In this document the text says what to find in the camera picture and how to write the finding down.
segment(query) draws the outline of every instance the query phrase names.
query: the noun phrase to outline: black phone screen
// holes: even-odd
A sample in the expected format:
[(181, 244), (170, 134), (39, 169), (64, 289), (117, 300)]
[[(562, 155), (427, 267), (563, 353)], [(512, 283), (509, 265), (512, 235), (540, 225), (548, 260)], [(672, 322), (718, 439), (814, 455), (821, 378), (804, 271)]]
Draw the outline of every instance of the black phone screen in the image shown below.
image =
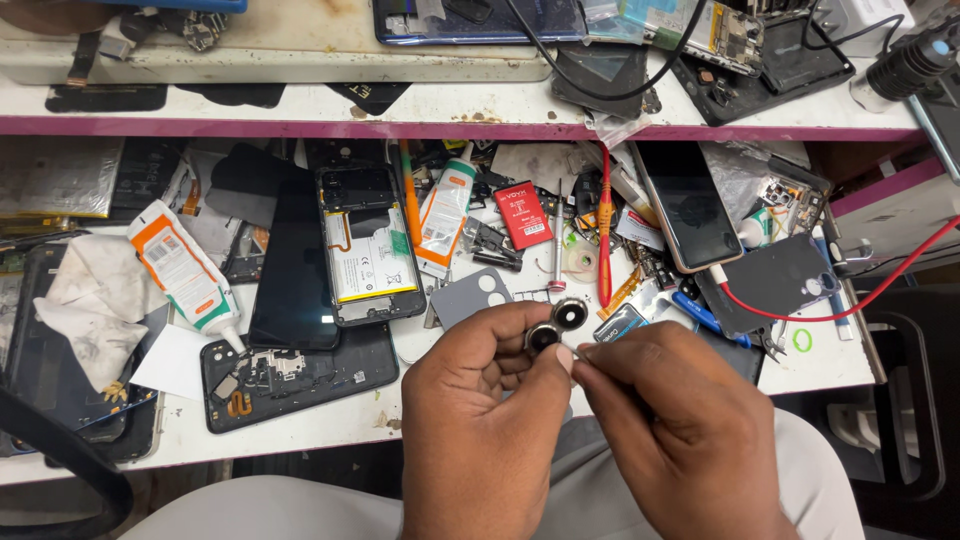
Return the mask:
[(333, 349), (339, 328), (326, 279), (317, 187), (307, 172), (280, 184), (250, 322), (250, 345)]
[(637, 147), (678, 262), (692, 269), (743, 253), (700, 146), (651, 141), (638, 142)]

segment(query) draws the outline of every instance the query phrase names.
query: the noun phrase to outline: black cable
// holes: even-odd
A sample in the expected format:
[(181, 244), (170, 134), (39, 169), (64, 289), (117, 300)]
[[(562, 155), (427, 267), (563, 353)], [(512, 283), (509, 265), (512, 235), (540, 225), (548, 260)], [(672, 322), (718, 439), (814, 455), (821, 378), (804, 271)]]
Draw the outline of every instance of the black cable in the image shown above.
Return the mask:
[(805, 48), (811, 50), (811, 51), (822, 51), (822, 50), (824, 50), (824, 49), (829, 49), (829, 48), (832, 48), (832, 47), (836, 47), (836, 46), (838, 46), (838, 45), (842, 45), (842, 44), (846, 43), (847, 41), (850, 41), (851, 39), (855, 39), (855, 38), (857, 38), (857, 37), (863, 36), (864, 34), (867, 34), (867, 33), (869, 33), (869, 32), (872, 32), (872, 31), (876, 30), (877, 28), (880, 28), (881, 26), (887, 24), (888, 22), (897, 21), (897, 22), (895, 22), (894, 25), (890, 28), (890, 30), (887, 31), (887, 36), (883, 39), (883, 49), (882, 49), (880, 52), (886, 53), (886, 52), (887, 52), (887, 49), (890, 47), (890, 38), (893, 37), (894, 32), (897, 31), (897, 28), (900, 26), (900, 23), (903, 22), (903, 19), (904, 19), (904, 16), (903, 16), (902, 13), (901, 13), (901, 14), (897, 14), (897, 15), (892, 15), (892, 16), (889, 16), (889, 17), (887, 17), (887, 18), (885, 18), (885, 19), (883, 19), (883, 20), (881, 20), (881, 21), (879, 21), (879, 22), (877, 22), (877, 23), (874, 23), (874, 24), (868, 26), (867, 28), (864, 28), (863, 30), (860, 30), (859, 32), (854, 32), (853, 34), (850, 34), (849, 36), (843, 36), (843, 37), (841, 37), (841, 38), (839, 38), (839, 39), (833, 39), (833, 40), (828, 39), (828, 38), (825, 37), (825, 38), (824, 38), (824, 42), (825, 42), (825, 43), (824, 43), (823, 45), (811, 45), (811, 44), (809, 43), (809, 41), (807, 40), (807, 35), (810, 33), (810, 27), (813, 26), (813, 14), (817, 12), (817, 6), (820, 5), (820, 1), (821, 1), (821, 0), (815, 0), (815, 1), (813, 2), (813, 5), (810, 6), (810, 16), (806, 18), (806, 25), (804, 26), (804, 33), (801, 35), (801, 38), (800, 38), (800, 41), (801, 41), (801, 43), (803, 44), (803, 46), (804, 46)]
[[(950, 245), (944, 246), (944, 247), (942, 247), (942, 248), (937, 248), (937, 249), (935, 249), (935, 250), (926, 250), (925, 252), (923, 252), (923, 255), (933, 255), (933, 254), (935, 254), (935, 253), (940, 253), (940, 252), (942, 252), (942, 251), (951, 250), (951, 249), (953, 249), (953, 248), (960, 248), (960, 242), (957, 242), (957, 243), (955, 243), (955, 244), (950, 244)], [(947, 255), (941, 256), (941, 257), (930, 258), (930, 259), (927, 259), (927, 260), (918, 260), (917, 263), (919, 264), (919, 263), (921, 263), (921, 262), (930, 262), (930, 261), (932, 261), (932, 260), (937, 260), (937, 259), (946, 258), (946, 257), (952, 257), (952, 256), (954, 256), (954, 255), (960, 255), (960, 253), (951, 253), (951, 254), (947, 254)], [(851, 276), (851, 278), (858, 278), (858, 277), (860, 277), (860, 276), (862, 276), (862, 275), (864, 275), (864, 274), (868, 274), (868, 273), (870, 273), (870, 272), (873, 272), (874, 270), (877, 270), (877, 268), (879, 268), (880, 266), (883, 266), (883, 265), (885, 265), (885, 264), (887, 264), (887, 263), (893, 262), (893, 261), (895, 261), (895, 260), (900, 260), (900, 259), (902, 259), (902, 258), (908, 258), (908, 257), (910, 257), (910, 256), (909, 256), (909, 255), (901, 255), (901, 256), (899, 256), (899, 257), (888, 258), (888, 259), (884, 260), (883, 262), (879, 262), (879, 263), (871, 266), (870, 268), (867, 268), (866, 270), (861, 270), (861, 271), (857, 272), (856, 274), (853, 274), (853, 275)]]
[(574, 83), (572, 80), (570, 80), (570, 78), (567, 77), (564, 71), (560, 69), (560, 67), (557, 65), (557, 62), (553, 60), (553, 58), (550, 56), (550, 53), (547, 52), (546, 47), (543, 46), (543, 43), (540, 41), (540, 38), (537, 37), (537, 34), (533, 31), (533, 29), (530, 28), (530, 25), (527, 24), (527, 21), (523, 20), (523, 16), (520, 14), (520, 11), (516, 8), (516, 4), (514, 4), (514, 0), (506, 0), (506, 2), (507, 2), (507, 7), (510, 8), (510, 11), (514, 12), (514, 17), (516, 17), (516, 22), (520, 23), (520, 28), (523, 29), (523, 33), (526, 34), (527, 38), (530, 39), (530, 42), (533, 43), (535, 47), (537, 47), (537, 50), (540, 52), (540, 54), (543, 56), (546, 62), (549, 63), (550, 67), (553, 68), (553, 72), (555, 76), (560, 77), (561, 79), (567, 81), (568, 83), (570, 83), (571, 86), (583, 92), (587, 96), (593, 99), (599, 99), (601, 101), (622, 101), (625, 99), (630, 99), (652, 88), (653, 85), (655, 85), (664, 75), (666, 75), (666, 72), (669, 71), (671, 67), (673, 67), (673, 63), (677, 61), (677, 58), (679, 58), (680, 54), (683, 53), (686, 43), (690, 40), (690, 36), (693, 34), (693, 29), (696, 28), (697, 26), (696, 24), (697, 21), (700, 20), (700, 14), (703, 13), (704, 6), (707, 4), (707, 0), (697, 0), (697, 6), (693, 9), (693, 16), (690, 17), (690, 21), (686, 23), (686, 30), (684, 30), (684, 34), (680, 37), (680, 41), (677, 42), (677, 48), (675, 48), (673, 51), (670, 52), (670, 55), (666, 59), (666, 63), (663, 65), (660, 71), (657, 72), (656, 75), (654, 75), (646, 83), (640, 85), (640, 87), (637, 89), (631, 90), (624, 94), (610, 96), (605, 94), (599, 94), (597, 92), (594, 92), (593, 90), (590, 90), (589, 88), (584, 88), (583, 86), (580, 86)]

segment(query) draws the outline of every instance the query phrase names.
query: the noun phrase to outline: tube cap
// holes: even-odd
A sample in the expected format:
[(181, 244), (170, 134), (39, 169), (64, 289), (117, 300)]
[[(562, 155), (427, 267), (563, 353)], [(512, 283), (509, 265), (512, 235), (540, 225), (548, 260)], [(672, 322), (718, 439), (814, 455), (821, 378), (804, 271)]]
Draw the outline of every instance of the tube cap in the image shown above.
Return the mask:
[(247, 351), (247, 346), (244, 344), (243, 340), (240, 339), (236, 328), (232, 326), (223, 327), (223, 329), (220, 330), (220, 335), (224, 337), (227, 343), (230, 344), (230, 347), (233, 348), (233, 351), (235, 351), (238, 355), (242, 356), (243, 353)]

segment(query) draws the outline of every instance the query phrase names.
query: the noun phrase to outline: screwdriver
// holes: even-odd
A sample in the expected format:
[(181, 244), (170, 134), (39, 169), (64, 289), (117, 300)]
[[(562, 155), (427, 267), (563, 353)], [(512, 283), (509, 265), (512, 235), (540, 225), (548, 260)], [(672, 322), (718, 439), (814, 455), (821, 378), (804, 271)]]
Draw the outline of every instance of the screwdriver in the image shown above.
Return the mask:
[(603, 185), (600, 188), (600, 207), (597, 209), (597, 224), (600, 229), (600, 259), (597, 265), (597, 294), (600, 306), (610, 305), (612, 284), (610, 277), (610, 220), (613, 201), (610, 195), (610, 150), (603, 142), (598, 143), (603, 151)]

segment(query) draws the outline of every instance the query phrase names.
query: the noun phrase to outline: sticker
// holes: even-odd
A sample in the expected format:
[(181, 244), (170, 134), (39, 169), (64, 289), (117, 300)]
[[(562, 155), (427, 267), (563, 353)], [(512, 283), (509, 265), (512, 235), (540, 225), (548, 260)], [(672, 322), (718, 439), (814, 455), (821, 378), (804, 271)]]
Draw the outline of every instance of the sticker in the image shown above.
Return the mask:
[[(800, 335), (801, 333), (803, 333), (803, 334), (806, 335), (806, 348), (805, 348), (805, 349), (804, 349), (804, 348), (801, 348), (800, 343), (797, 341), (797, 336)], [(810, 349), (812, 349), (812, 348), (813, 348), (813, 337), (810, 335), (810, 332), (806, 331), (806, 329), (797, 329), (797, 331), (793, 332), (793, 346), (797, 349), (797, 351), (799, 351), (799, 352), (801, 352), (801, 353), (806, 353), (806, 352), (808, 352)]]
[(649, 324), (646, 319), (640, 316), (636, 307), (624, 304), (607, 319), (607, 322), (600, 325), (600, 328), (593, 333), (593, 339), (600, 343), (612, 343), (623, 337), (628, 331)]

